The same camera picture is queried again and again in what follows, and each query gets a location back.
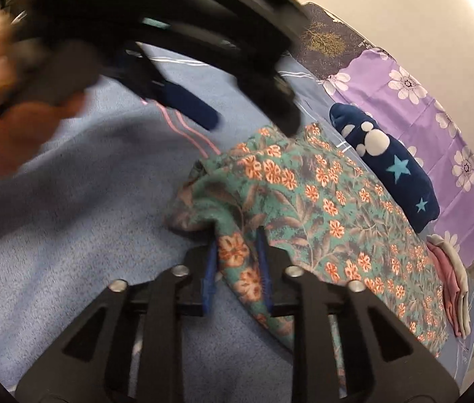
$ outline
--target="green floral cloth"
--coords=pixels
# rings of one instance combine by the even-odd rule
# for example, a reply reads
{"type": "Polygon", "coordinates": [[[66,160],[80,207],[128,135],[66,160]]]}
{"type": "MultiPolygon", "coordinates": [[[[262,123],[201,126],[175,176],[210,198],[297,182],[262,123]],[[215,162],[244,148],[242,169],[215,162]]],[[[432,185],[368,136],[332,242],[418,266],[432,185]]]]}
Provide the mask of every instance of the green floral cloth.
{"type": "Polygon", "coordinates": [[[268,316],[262,298],[258,226],[270,245],[319,279],[365,282],[436,356],[446,341],[442,284],[426,245],[376,176],[336,150],[318,123],[294,139],[265,127],[228,153],[198,161],[167,221],[184,231],[214,224],[226,282],[288,347],[292,317],[268,316]]]}

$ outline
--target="pink folded cloth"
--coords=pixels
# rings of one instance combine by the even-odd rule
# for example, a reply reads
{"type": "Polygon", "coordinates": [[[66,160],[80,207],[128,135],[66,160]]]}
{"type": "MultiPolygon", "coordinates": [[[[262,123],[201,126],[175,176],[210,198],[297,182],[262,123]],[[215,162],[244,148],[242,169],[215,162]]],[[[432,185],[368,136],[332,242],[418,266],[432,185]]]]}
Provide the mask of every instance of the pink folded cloth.
{"type": "Polygon", "coordinates": [[[429,257],[432,259],[439,279],[442,281],[442,295],[444,299],[444,311],[446,318],[454,328],[454,334],[458,338],[461,337],[461,327],[459,325],[459,317],[457,315],[457,301],[461,289],[455,277],[454,267],[451,261],[445,255],[440,247],[430,242],[427,243],[429,249],[429,257]]]}

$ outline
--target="blue rubber tip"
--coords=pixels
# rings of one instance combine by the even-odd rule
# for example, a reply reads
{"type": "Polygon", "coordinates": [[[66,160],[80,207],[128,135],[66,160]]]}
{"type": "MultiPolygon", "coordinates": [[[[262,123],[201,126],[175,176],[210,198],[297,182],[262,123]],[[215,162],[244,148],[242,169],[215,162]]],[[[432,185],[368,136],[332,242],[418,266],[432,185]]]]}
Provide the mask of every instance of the blue rubber tip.
{"type": "Polygon", "coordinates": [[[206,130],[214,130],[220,122],[220,114],[192,92],[172,82],[162,88],[166,104],[178,110],[206,130]]]}
{"type": "Polygon", "coordinates": [[[256,250],[263,289],[263,300],[265,301],[268,312],[272,313],[272,281],[270,278],[270,273],[268,272],[267,249],[268,243],[266,241],[265,231],[263,229],[258,229],[256,237],[256,250]]]}
{"type": "Polygon", "coordinates": [[[201,279],[201,300],[203,303],[204,315],[211,311],[213,303],[213,295],[216,293],[216,263],[218,259],[218,246],[216,240],[209,246],[207,255],[207,266],[205,268],[205,275],[201,279]]]}

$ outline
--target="light blue star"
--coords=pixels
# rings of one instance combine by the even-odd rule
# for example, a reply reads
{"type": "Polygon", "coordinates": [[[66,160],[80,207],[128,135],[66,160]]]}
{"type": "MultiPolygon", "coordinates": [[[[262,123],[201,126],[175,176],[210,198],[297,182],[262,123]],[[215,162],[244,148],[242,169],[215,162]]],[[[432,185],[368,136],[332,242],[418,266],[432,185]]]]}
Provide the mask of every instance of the light blue star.
{"type": "Polygon", "coordinates": [[[394,183],[397,183],[402,174],[408,174],[410,176],[411,172],[408,170],[407,164],[408,159],[400,161],[399,157],[394,155],[394,164],[386,169],[386,171],[394,173],[394,183]]]}
{"type": "Polygon", "coordinates": [[[418,213],[420,213],[420,211],[426,211],[426,204],[427,202],[423,201],[423,198],[421,198],[420,202],[416,205],[416,207],[418,208],[418,213]]]}

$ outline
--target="human hand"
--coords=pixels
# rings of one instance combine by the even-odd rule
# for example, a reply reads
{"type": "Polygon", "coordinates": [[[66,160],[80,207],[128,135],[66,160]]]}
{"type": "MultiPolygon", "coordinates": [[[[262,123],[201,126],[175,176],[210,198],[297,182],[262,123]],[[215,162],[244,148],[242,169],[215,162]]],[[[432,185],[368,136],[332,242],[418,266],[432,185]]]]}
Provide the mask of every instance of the human hand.
{"type": "MultiPolygon", "coordinates": [[[[12,26],[0,11],[0,95],[15,84],[15,68],[7,59],[12,26]]],[[[11,107],[0,117],[0,177],[8,176],[39,151],[55,133],[61,120],[75,117],[83,108],[85,95],[73,95],[66,103],[53,107],[27,102],[11,107]]]]}

